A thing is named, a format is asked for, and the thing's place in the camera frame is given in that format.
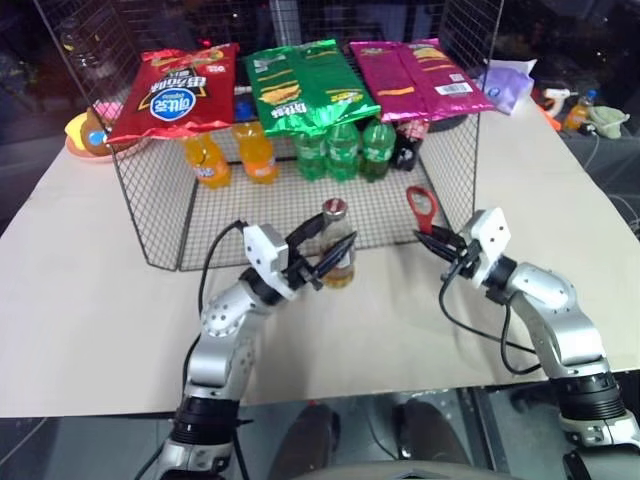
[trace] green soda bottle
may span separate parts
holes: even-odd
[[[378,118],[374,118],[365,128],[362,137],[364,160],[360,174],[369,182],[384,178],[396,143],[395,128],[390,123],[381,123]]]
[[[293,137],[298,154],[298,171],[307,180],[324,177],[327,163],[327,142],[324,135],[301,133]]]
[[[353,123],[343,123],[329,129],[327,132],[329,175],[339,182],[355,178],[358,174],[359,144],[360,132]]]

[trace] green chip bag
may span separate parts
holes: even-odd
[[[263,50],[246,64],[268,136],[317,135],[380,112],[335,40]]]

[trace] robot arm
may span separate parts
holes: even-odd
[[[294,299],[306,283],[321,288],[320,279],[353,246],[355,233],[311,266],[297,247],[323,227],[320,214],[286,239],[271,225],[244,228],[251,267],[203,308],[200,336],[188,358],[182,403],[160,453],[157,478],[214,479],[228,467],[260,328],[275,305]]]
[[[461,276],[476,288],[487,287],[489,299],[522,318],[572,442],[640,449],[638,423],[622,403],[600,334],[578,306],[574,286],[562,275],[503,255],[510,233],[501,209],[477,212],[460,235],[449,232],[445,240],[438,230],[416,235],[440,257],[462,263]]]

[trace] table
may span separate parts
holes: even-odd
[[[640,367],[640,247],[533,102],[483,113],[478,208],[500,205],[507,254],[562,272],[603,337],[612,368]],[[504,384],[495,344],[447,323],[443,261],[418,244],[360,251],[342,291],[304,291],[257,342],[249,404]],[[210,293],[241,267],[216,270]],[[0,238],[0,416],[171,411],[196,335],[197,272],[149,267],[110,165],[62,151]],[[504,312],[468,282],[448,298],[498,333]],[[519,321],[513,338],[528,343]],[[511,352],[520,367],[533,361]]]

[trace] brown bottle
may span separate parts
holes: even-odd
[[[340,198],[332,198],[322,205],[322,212],[326,222],[325,230],[320,236],[320,248],[323,252],[329,250],[339,240],[353,232],[353,228],[347,220],[347,203]],[[340,260],[327,275],[323,282],[327,287],[346,287],[355,274],[355,249],[349,252]]]

